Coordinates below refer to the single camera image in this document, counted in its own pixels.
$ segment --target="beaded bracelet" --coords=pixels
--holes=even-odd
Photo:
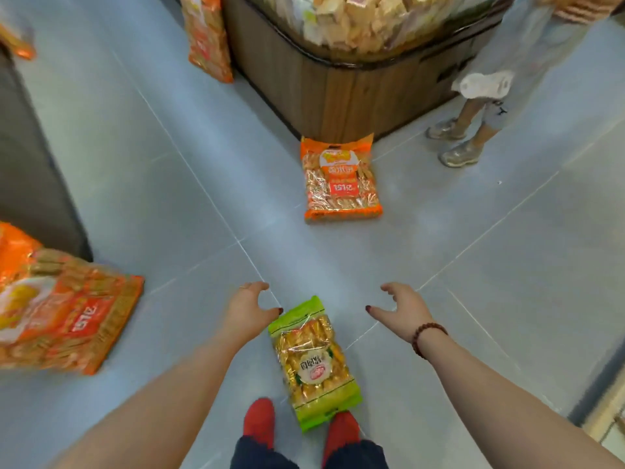
[[[447,329],[442,327],[442,325],[440,325],[439,323],[426,323],[426,324],[420,325],[419,329],[417,329],[417,331],[414,333],[414,337],[412,338],[412,348],[414,349],[415,353],[419,357],[421,357],[422,359],[425,359],[425,357],[423,356],[423,354],[419,350],[419,346],[417,344],[417,339],[419,338],[421,333],[423,331],[425,331],[426,329],[438,329],[438,330],[443,331],[445,334],[447,334],[449,336],[449,333],[447,332]]]

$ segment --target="child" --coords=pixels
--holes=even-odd
[[[621,1],[515,0],[493,39],[452,85],[467,99],[460,115],[426,132],[431,139],[462,140],[484,108],[478,132],[441,153],[442,164],[477,163],[485,143],[523,110],[551,67],[565,60],[590,25],[608,17]]]

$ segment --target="gray shorts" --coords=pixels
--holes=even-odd
[[[501,130],[511,123],[545,74],[565,60],[586,35],[587,25],[567,22],[552,13],[553,8],[537,6],[535,0],[516,0],[493,39],[454,82],[456,89],[472,72],[514,72],[510,91],[503,99],[485,99],[483,121],[493,129]]]

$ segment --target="metallic sneaker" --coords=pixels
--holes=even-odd
[[[432,140],[462,140],[465,138],[465,133],[461,135],[454,133],[454,127],[456,126],[456,119],[451,118],[438,122],[433,127],[426,130],[426,136]]]
[[[476,164],[483,148],[473,146],[471,141],[460,143],[455,148],[438,155],[438,159],[447,167],[462,167]]]

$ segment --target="red shoe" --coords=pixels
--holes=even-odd
[[[249,407],[243,420],[243,436],[273,449],[276,411],[269,398],[259,398]]]
[[[327,459],[332,453],[343,446],[360,441],[360,426],[358,421],[348,411],[337,413],[330,422],[330,429],[327,432],[326,448],[323,450],[323,463],[326,466]]]

